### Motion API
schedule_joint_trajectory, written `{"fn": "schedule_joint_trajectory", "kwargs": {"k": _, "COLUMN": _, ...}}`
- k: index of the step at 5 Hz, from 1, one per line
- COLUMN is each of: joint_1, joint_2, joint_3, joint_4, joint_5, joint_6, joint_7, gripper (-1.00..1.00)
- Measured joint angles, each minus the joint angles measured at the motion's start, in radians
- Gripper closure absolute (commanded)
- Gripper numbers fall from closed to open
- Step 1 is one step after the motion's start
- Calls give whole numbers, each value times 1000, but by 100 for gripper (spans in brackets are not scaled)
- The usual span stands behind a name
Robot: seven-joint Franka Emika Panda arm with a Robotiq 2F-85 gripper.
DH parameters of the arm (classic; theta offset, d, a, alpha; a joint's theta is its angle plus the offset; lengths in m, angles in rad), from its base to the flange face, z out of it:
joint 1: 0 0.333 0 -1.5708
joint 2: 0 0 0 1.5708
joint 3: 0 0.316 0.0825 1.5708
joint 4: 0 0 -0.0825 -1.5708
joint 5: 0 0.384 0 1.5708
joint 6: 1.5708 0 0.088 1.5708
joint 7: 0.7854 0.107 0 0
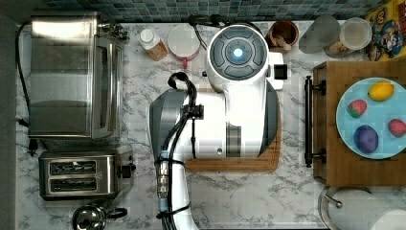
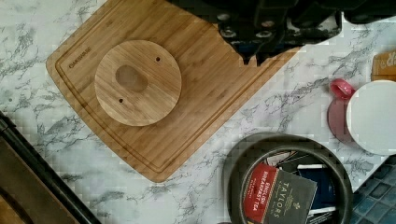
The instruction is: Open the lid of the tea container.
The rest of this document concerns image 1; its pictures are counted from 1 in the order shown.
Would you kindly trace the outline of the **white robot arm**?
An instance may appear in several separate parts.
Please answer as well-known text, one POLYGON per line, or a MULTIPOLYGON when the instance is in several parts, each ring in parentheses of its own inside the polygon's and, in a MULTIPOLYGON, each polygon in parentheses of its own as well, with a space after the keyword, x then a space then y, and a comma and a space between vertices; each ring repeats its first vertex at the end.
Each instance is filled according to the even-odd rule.
POLYGON ((198 230, 185 172, 265 171, 276 167, 280 112, 274 63, 261 32, 235 24, 218 31, 207 48, 210 88, 199 90, 184 72, 149 107, 147 130, 154 155, 164 230, 198 230))

